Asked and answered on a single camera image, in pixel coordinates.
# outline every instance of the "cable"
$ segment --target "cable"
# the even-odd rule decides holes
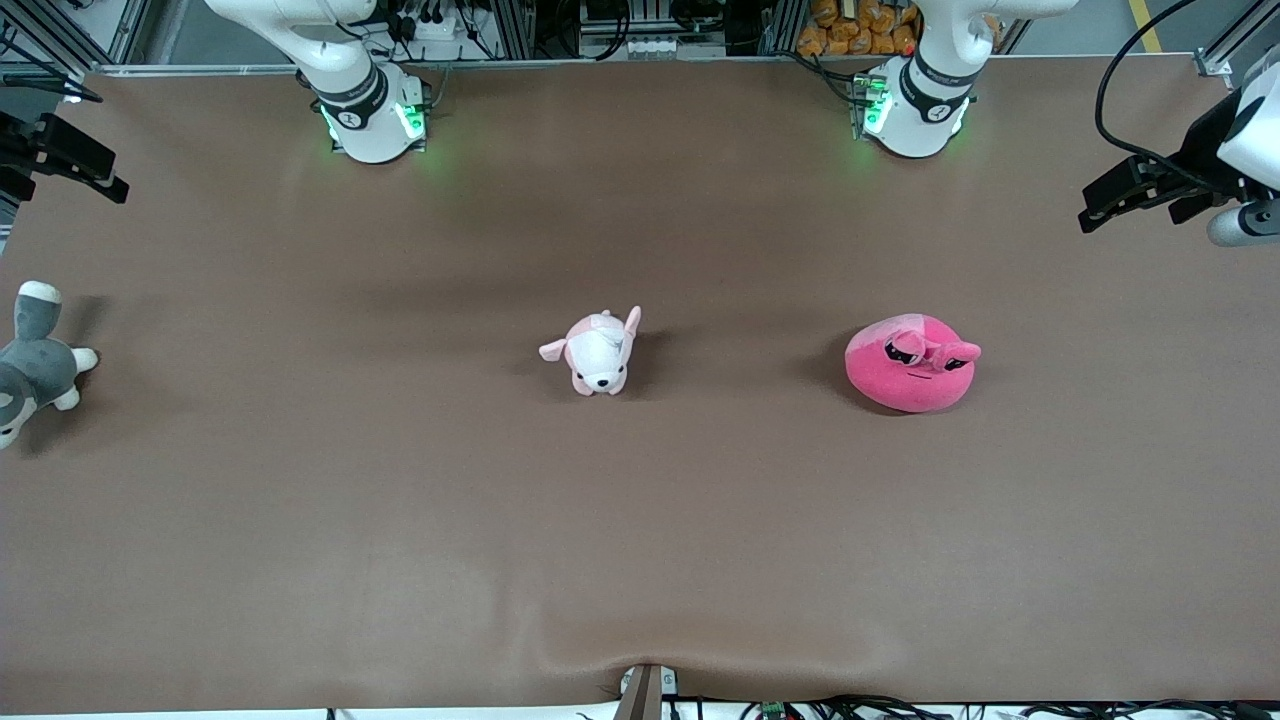
[[[837,720],[841,717],[844,720],[861,720],[861,716],[858,715],[859,707],[876,710],[897,720],[952,720],[948,715],[924,710],[887,696],[836,696],[817,702],[831,708]]]
[[[1230,190],[1220,188],[1220,187],[1215,186],[1213,183],[1206,181],[1204,178],[1202,178],[1202,177],[1199,177],[1199,176],[1197,176],[1194,173],[1190,173],[1190,172],[1183,169],[1180,165],[1178,165],[1176,163],[1174,163],[1169,158],[1166,158],[1166,156],[1156,152],[1155,150],[1148,150],[1148,149],[1146,149],[1146,147],[1143,147],[1140,145],[1134,145],[1133,142],[1128,142],[1128,141],[1120,140],[1119,137],[1111,135],[1111,132],[1106,128],[1106,124],[1102,120],[1102,108],[1106,104],[1107,86],[1111,83],[1111,76],[1115,73],[1116,68],[1120,65],[1120,61],[1124,60],[1125,55],[1128,55],[1129,51],[1133,50],[1133,46],[1137,45],[1139,40],[1142,40],[1142,36],[1147,35],[1147,31],[1149,31],[1151,28],[1153,28],[1157,24],[1160,24],[1160,22],[1164,20],[1165,18],[1172,15],[1174,13],[1181,10],[1183,8],[1190,5],[1192,3],[1196,3],[1196,1],[1197,0],[1178,0],[1176,3],[1174,3],[1172,5],[1170,5],[1169,8],[1166,8],[1165,10],[1157,13],[1156,17],[1151,18],[1149,20],[1147,20],[1146,24],[1143,24],[1142,27],[1139,27],[1138,31],[1134,32],[1129,37],[1129,40],[1125,41],[1125,44],[1123,46],[1120,46],[1120,51],[1116,53],[1115,58],[1111,59],[1111,63],[1107,65],[1106,72],[1102,73],[1102,81],[1098,82],[1098,95],[1097,95],[1097,100],[1096,100],[1096,102],[1093,105],[1093,124],[1098,128],[1098,135],[1102,136],[1102,140],[1106,140],[1111,145],[1114,145],[1114,146],[1116,146],[1116,147],[1119,147],[1121,150],[1128,150],[1129,152],[1133,152],[1134,155],[1142,155],[1142,156],[1149,159],[1153,163],[1164,165],[1171,173],[1181,176],[1187,182],[1194,184],[1196,187],[1198,187],[1201,190],[1206,190],[1206,191],[1210,191],[1210,192],[1217,192],[1220,195],[1226,195],[1226,196],[1236,197],[1238,196],[1236,188],[1230,188]]]
[[[780,55],[782,58],[791,58],[796,63],[800,63],[800,65],[806,70],[817,73],[818,77],[822,78],[822,82],[827,85],[827,88],[831,90],[836,95],[836,97],[840,97],[845,102],[856,106],[867,104],[867,101],[864,100],[859,100],[856,97],[847,95],[844,90],[840,88],[838,85],[836,85],[836,82],[845,82],[845,83],[852,82],[854,76],[837,73],[835,70],[828,70],[827,68],[822,67],[822,63],[818,60],[818,58],[813,58],[813,61],[810,63],[809,59],[806,59],[804,55],[800,55],[799,53],[792,53],[791,50],[777,50],[773,54]]]
[[[1139,712],[1147,710],[1190,710],[1194,712],[1201,712],[1213,717],[1213,720],[1235,720],[1235,714],[1225,707],[1215,707],[1208,703],[1196,702],[1190,700],[1161,700],[1156,702],[1114,702],[1108,707],[1101,707],[1098,703],[1080,703],[1075,706],[1061,705],[1061,703],[1037,703],[1027,710],[1023,710],[1023,717],[1030,717],[1038,712],[1047,712],[1050,715],[1057,715],[1059,717],[1069,717],[1071,720],[1120,720],[1130,719]]]
[[[381,50],[383,53],[390,53],[392,51],[390,47],[385,47],[383,45],[379,45],[379,44],[374,42],[372,40],[370,40],[370,37],[372,36],[371,32],[366,32],[365,35],[360,35],[356,31],[351,29],[349,27],[347,27],[347,26],[344,26],[342,23],[334,23],[334,27],[337,27],[338,29],[340,29],[348,37],[353,37],[353,38],[358,40],[361,45],[365,45],[365,44],[372,45],[374,47]]]
[[[444,65],[444,76],[440,78],[440,90],[431,94],[431,104],[428,105],[428,108],[434,110],[435,106],[440,104],[440,100],[444,97],[444,86],[449,85],[449,70],[452,69],[453,65]]]
[[[724,28],[724,5],[719,3],[712,3],[716,6],[718,17],[713,15],[700,15],[694,12],[694,3],[696,0],[671,0],[671,20],[677,26],[684,28],[686,32],[716,32]],[[710,19],[710,22],[703,23],[699,20]]]
[[[476,47],[479,47],[480,51],[484,53],[490,60],[504,60],[506,58],[499,58],[489,50],[489,45],[484,41],[484,33],[480,32],[480,26],[476,24],[475,6],[470,5],[470,3],[465,3],[465,0],[454,0],[453,4],[458,9],[458,19],[462,20],[462,27],[467,31],[467,40],[475,42]],[[470,18],[467,18],[467,9],[471,10]]]
[[[37,68],[40,68],[40,69],[45,70],[46,73],[49,73],[50,76],[52,76],[54,78],[61,81],[61,85],[58,88],[52,88],[52,87],[47,87],[47,86],[40,85],[38,81],[33,81],[31,78],[19,78],[19,77],[9,77],[9,76],[4,76],[4,85],[14,86],[14,87],[29,87],[32,90],[42,90],[45,92],[52,92],[52,94],[56,94],[56,95],[69,95],[72,97],[79,97],[81,100],[88,100],[90,102],[101,102],[102,101],[102,96],[101,95],[99,95],[99,94],[93,92],[92,90],[84,87],[79,82],[73,81],[70,78],[70,76],[68,76],[67,73],[59,70],[58,68],[50,65],[49,63],[41,60],[40,58],[36,58],[31,53],[27,53],[26,49],[23,49],[22,46],[19,46],[15,42],[15,40],[18,38],[17,28],[14,28],[13,40],[8,38],[8,36],[5,35],[8,32],[9,32],[9,20],[4,20],[4,28],[0,29],[0,37],[4,37],[3,42],[4,42],[4,47],[6,50],[13,50],[14,53],[22,55],[28,63],[36,65]]]
[[[602,60],[608,60],[618,50],[622,49],[622,45],[626,44],[626,41],[627,41],[627,36],[631,33],[631,6],[630,6],[630,4],[626,4],[626,3],[621,3],[620,4],[621,12],[620,12],[618,18],[617,18],[617,28],[613,31],[613,38],[609,41],[609,45],[604,49],[604,53],[600,53],[599,55],[596,55],[594,58],[586,58],[584,55],[580,55],[572,47],[568,46],[568,40],[564,38],[564,22],[563,22],[563,18],[564,18],[564,8],[567,8],[568,4],[570,4],[570,0],[559,0],[556,4],[556,15],[554,15],[556,38],[559,40],[561,47],[564,49],[564,54],[566,55],[568,55],[570,58],[580,59],[580,60],[595,60],[596,63],[599,63]]]

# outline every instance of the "pink plush toy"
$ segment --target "pink plush toy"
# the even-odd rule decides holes
[[[973,382],[982,348],[964,342],[929,315],[899,315],[868,325],[845,348],[854,387],[881,405],[905,413],[950,407]]]
[[[538,354],[548,363],[556,363],[563,354],[579,395],[617,395],[627,384],[627,360],[639,327],[639,306],[631,309],[626,323],[605,310],[582,318],[563,340],[541,346]]]

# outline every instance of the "plush toy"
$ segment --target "plush toy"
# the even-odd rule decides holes
[[[18,291],[13,311],[17,336],[0,350],[0,450],[18,439],[36,410],[79,405],[76,375],[97,365],[92,350],[73,350],[49,337],[61,310],[63,296],[50,284],[28,282]]]
[[[929,315],[899,315],[868,325],[845,348],[854,387],[881,405],[905,413],[950,407],[973,383],[982,348],[964,342]]]
[[[627,360],[639,327],[639,306],[631,309],[626,323],[605,310],[582,318],[568,329],[568,334],[541,346],[538,354],[548,363],[556,363],[563,354],[568,369],[573,372],[573,389],[579,395],[617,395],[627,383]]]

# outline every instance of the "metal bracket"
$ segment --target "metal bracket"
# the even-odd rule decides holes
[[[887,81],[884,76],[859,73],[845,86],[849,96],[854,99],[849,104],[849,122],[854,128],[854,140],[863,140],[868,128],[874,132],[883,124],[884,114],[893,104],[886,90]]]
[[[676,673],[667,667],[640,665],[628,670],[623,678],[622,702],[613,720],[662,720],[663,684],[668,675],[675,688]]]
[[[1231,77],[1231,61],[1210,59],[1203,47],[1197,47],[1192,55],[1196,59],[1196,70],[1201,77]]]

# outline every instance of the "plush paw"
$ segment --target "plush paw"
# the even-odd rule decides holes
[[[595,391],[591,389],[590,386],[588,386],[586,382],[582,380],[582,378],[577,374],[576,370],[573,372],[573,389],[576,389],[577,393],[581,395],[582,397],[591,397],[593,395],[595,395]]]
[[[93,352],[87,347],[77,347],[72,350],[72,354],[76,356],[77,373],[87,373],[93,368],[97,368],[97,352]]]
[[[61,397],[54,401],[54,407],[64,413],[74,409],[77,405],[79,405],[79,391],[76,388],[67,391]]]

